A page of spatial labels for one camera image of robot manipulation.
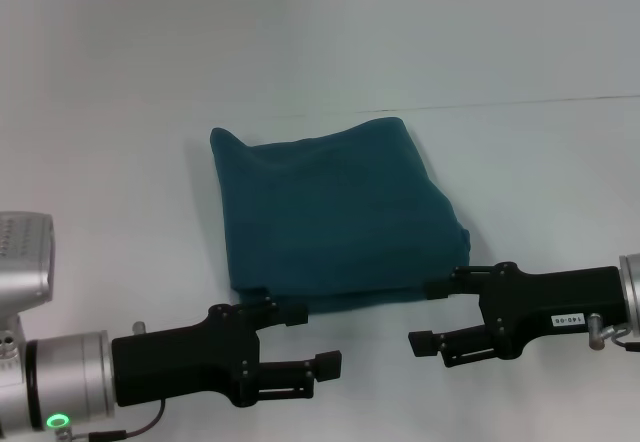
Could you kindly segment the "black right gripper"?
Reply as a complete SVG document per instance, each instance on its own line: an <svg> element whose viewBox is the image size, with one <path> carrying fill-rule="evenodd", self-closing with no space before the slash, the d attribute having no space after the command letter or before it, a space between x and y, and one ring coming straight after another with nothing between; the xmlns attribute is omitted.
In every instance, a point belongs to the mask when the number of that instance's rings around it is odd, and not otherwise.
<svg viewBox="0 0 640 442"><path fill-rule="evenodd" d="M624 295L613 266L529 274L516 264L459 266L442 280L424 285L427 300L479 295L485 325L451 332L414 331L414 355L441 356L447 368L499 358L519 357L532 340L583 333L596 314L604 326L624 322Z"/></svg>

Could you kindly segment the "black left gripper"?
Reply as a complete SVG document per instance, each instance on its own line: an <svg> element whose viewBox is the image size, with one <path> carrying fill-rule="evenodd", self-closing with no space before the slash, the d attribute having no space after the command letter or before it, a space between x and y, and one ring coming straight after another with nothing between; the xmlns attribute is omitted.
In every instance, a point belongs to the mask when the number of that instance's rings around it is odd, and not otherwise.
<svg viewBox="0 0 640 442"><path fill-rule="evenodd" d="M237 407L260 401L310 399L316 383L339 379L342 353L259 362L257 332L308 323L304 304L262 301L217 304L191 326L116 338L111 342L116 403L133 406L216 392Z"/></svg>

